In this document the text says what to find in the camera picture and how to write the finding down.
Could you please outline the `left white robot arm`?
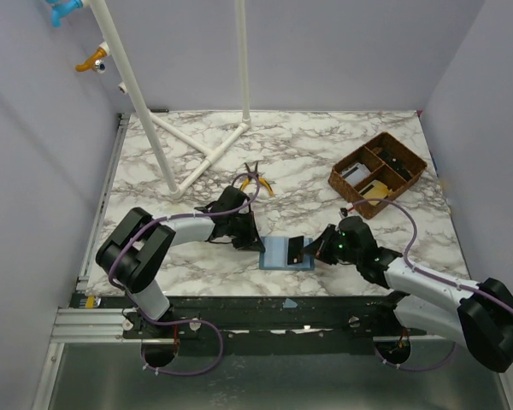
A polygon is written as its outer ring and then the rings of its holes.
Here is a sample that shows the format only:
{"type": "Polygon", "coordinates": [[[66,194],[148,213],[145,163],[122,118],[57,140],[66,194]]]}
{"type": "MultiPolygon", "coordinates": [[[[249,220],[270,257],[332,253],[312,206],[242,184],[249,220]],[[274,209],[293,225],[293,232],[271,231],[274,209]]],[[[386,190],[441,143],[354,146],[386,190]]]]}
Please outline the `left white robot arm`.
{"type": "Polygon", "coordinates": [[[153,337],[164,337],[173,318],[156,275],[167,252],[177,245],[221,237],[229,237],[237,250],[265,251],[251,198],[231,185],[218,200],[190,214],[155,218],[142,208],[132,208],[98,249],[95,262],[142,311],[143,327],[153,337]]]}

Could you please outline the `black credit card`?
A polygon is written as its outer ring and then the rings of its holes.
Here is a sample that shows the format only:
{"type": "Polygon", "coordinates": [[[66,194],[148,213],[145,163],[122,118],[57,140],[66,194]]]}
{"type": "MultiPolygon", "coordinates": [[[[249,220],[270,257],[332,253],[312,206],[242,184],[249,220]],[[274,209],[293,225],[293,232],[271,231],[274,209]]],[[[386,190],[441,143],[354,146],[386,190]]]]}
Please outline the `black credit card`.
{"type": "Polygon", "coordinates": [[[287,241],[287,265],[297,265],[304,261],[304,236],[290,237],[287,241]]]}

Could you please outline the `blue card holder wallet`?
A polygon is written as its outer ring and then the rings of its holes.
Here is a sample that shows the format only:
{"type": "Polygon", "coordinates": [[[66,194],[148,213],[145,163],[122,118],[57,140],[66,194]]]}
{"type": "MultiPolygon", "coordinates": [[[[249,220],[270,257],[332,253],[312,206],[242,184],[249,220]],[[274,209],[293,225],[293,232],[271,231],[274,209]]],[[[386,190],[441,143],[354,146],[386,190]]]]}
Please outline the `blue card holder wallet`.
{"type": "MultiPolygon", "coordinates": [[[[265,251],[259,255],[259,269],[266,271],[313,271],[315,262],[311,256],[304,255],[304,261],[297,265],[287,265],[287,241],[289,237],[263,237],[265,251]]],[[[304,246],[312,239],[304,237],[304,246]]]]}

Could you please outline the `gold VIP credit card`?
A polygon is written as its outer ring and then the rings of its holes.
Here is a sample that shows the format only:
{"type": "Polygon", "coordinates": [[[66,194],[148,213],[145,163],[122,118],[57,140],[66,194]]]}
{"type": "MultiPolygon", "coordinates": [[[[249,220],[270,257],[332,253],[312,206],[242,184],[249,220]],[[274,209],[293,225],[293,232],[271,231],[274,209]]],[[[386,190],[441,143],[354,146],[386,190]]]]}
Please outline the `gold VIP credit card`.
{"type": "Polygon", "coordinates": [[[367,185],[362,191],[361,195],[365,199],[380,198],[385,199],[390,196],[392,191],[390,188],[383,184],[381,181],[375,181],[367,185]]]}

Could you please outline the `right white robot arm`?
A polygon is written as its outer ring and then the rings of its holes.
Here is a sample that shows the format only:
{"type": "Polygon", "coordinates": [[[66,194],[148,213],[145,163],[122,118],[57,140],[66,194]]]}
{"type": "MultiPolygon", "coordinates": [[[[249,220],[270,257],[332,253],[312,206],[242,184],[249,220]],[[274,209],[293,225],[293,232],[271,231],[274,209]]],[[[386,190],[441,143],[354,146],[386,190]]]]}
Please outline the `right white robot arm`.
{"type": "Polygon", "coordinates": [[[475,282],[426,271],[398,251],[381,247],[358,216],[328,225],[303,253],[328,265],[353,265],[371,284],[392,291],[376,316],[388,334],[411,328],[465,347],[493,372],[513,363],[513,295],[501,281],[475,282]]]}

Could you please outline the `gold striped credit card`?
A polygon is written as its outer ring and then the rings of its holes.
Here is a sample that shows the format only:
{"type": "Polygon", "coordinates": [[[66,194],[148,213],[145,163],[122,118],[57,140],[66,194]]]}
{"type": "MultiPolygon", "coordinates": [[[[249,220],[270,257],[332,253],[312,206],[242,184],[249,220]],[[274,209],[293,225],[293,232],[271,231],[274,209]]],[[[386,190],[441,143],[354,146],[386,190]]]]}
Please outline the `gold striped credit card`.
{"type": "Polygon", "coordinates": [[[380,181],[375,180],[360,190],[359,194],[364,198],[379,197],[383,193],[383,188],[383,184],[380,181]]]}

